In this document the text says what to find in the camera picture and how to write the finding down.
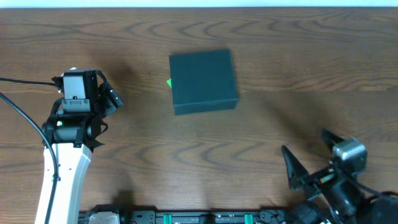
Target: white wall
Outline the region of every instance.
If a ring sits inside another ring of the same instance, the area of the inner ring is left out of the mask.
[[[0,0],[0,7],[393,6],[398,0]]]

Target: dark green box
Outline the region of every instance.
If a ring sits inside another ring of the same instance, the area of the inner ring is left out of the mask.
[[[175,114],[233,109],[238,102],[231,52],[170,55]]]

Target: wood grain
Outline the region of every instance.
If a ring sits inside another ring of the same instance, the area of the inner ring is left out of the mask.
[[[174,116],[168,55],[231,49],[235,110]],[[398,190],[398,9],[1,9],[0,76],[49,81],[102,70],[124,107],[106,118],[81,201],[158,209],[293,206],[280,145],[310,172],[329,157],[317,133],[355,136],[369,151],[359,180]],[[50,86],[0,83],[43,123]],[[32,223],[41,140],[0,103],[0,222]]]

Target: green tape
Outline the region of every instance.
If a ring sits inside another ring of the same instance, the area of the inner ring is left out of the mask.
[[[167,84],[169,84],[169,86],[170,86],[170,88],[171,88],[171,87],[172,87],[172,80],[169,79],[169,80],[167,80],[166,82],[167,82]]]
[[[244,224],[253,224],[253,215],[244,215]]]
[[[163,224],[172,224],[172,216],[164,215],[163,216]]]

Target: green object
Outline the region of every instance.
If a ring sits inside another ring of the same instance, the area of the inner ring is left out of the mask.
[[[163,216],[163,224],[172,224],[172,216],[164,215]]]
[[[253,224],[253,215],[244,215],[244,224]]]
[[[170,55],[175,114],[233,109],[238,102],[229,50]]]
[[[172,79],[169,79],[169,80],[167,80],[166,82],[167,82],[167,84],[169,84],[169,86],[170,86],[170,88],[171,88],[171,87],[172,87]]]

